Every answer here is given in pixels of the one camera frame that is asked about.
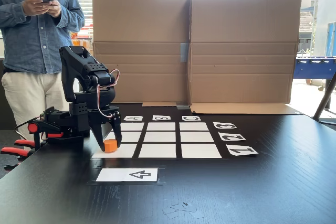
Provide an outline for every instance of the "hand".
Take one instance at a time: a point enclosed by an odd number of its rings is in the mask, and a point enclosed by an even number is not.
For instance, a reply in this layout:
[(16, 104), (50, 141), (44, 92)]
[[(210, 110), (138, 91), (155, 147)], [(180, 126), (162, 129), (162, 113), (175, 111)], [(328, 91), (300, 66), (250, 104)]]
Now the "hand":
[(43, 0), (24, 0), (22, 8), (26, 16), (36, 16), (47, 13), (49, 11), (48, 4), (43, 3)]
[(48, 14), (54, 18), (58, 18), (61, 15), (61, 4), (57, 1), (50, 1), (48, 5)]

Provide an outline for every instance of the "denim shirt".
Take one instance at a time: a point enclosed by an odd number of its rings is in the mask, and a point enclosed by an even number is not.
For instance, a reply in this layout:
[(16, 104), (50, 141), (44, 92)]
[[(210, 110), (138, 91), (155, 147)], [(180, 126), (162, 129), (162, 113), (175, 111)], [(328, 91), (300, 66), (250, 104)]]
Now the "denim shirt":
[(59, 73), (58, 49), (71, 46), (69, 31), (78, 32), (85, 17), (78, 0), (58, 0), (61, 17), (26, 17), (24, 0), (0, 0), (0, 29), (5, 43), (4, 66), (15, 71)]

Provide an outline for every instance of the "white pants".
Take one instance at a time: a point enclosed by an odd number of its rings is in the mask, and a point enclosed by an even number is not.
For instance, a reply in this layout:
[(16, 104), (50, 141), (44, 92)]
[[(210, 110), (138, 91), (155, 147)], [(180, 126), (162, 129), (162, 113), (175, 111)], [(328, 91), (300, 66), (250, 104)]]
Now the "white pants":
[[(39, 116), (49, 107), (55, 107), (61, 111), (69, 110), (60, 73), (9, 72), (4, 74), (1, 81), (16, 125)], [(34, 136), (29, 133), (27, 127), (28, 125), (20, 127), (20, 133), (28, 140), (34, 140)]]

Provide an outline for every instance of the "number 1 label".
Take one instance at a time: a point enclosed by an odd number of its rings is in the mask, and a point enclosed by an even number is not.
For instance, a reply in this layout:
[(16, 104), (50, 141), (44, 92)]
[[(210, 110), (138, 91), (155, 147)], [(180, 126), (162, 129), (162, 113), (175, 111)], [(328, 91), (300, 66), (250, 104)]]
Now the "number 1 label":
[(245, 156), (251, 154), (258, 154), (252, 147), (250, 146), (241, 146), (241, 145), (226, 145), (231, 155), (234, 156)]

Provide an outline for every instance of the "white paper square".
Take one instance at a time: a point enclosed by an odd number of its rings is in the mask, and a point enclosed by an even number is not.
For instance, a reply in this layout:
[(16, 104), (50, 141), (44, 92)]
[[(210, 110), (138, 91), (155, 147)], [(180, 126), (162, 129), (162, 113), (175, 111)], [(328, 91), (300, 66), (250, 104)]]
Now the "white paper square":
[(246, 156), (251, 154), (258, 154), (252, 147), (250, 146), (242, 146), (242, 145), (226, 145), (229, 152), (234, 156)]
[(193, 115), (184, 115), (182, 117), (182, 120), (183, 121), (186, 121), (186, 122), (192, 122), (192, 121), (200, 121), (201, 118), (199, 116), (193, 116)]
[(175, 123), (148, 123), (147, 131), (175, 131)]
[(157, 181), (157, 168), (103, 168), (97, 182)]
[(223, 140), (223, 141), (242, 141), (242, 140), (246, 140), (240, 134), (230, 134), (230, 133), (219, 132), (219, 136), (220, 136), (220, 139)]
[(97, 150), (92, 158), (116, 158), (124, 157), (131, 158), (134, 154), (136, 144), (121, 144), (115, 152), (103, 152), (101, 149)]
[(144, 142), (176, 142), (174, 131), (147, 131)]
[(139, 157), (176, 158), (176, 144), (143, 144)]
[(143, 116), (140, 115), (129, 115), (126, 116), (124, 121), (142, 121)]
[[(124, 131), (121, 143), (137, 143), (139, 141), (141, 131)], [(105, 139), (116, 139), (114, 132), (110, 132)]]
[(214, 123), (214, 126), (217, 129), (235, 129), (237, 128), (234, 124), (232, 123)]
[(171, 117), (168, 115), (153, 115), (153, 121), (167, 121), (170, 119)]
[(214, 140), (209, 131), (205, 132), (180, 132), (181, 142), (187, 143), (213, 143)]
[(180, 123), (180, 131), (209, 131), (206, 123)]
[(121, 131), (142, 131), (144, 123), (121, 123)]
[(215, 144), (181, 144), (183, 158), (221, 158)]

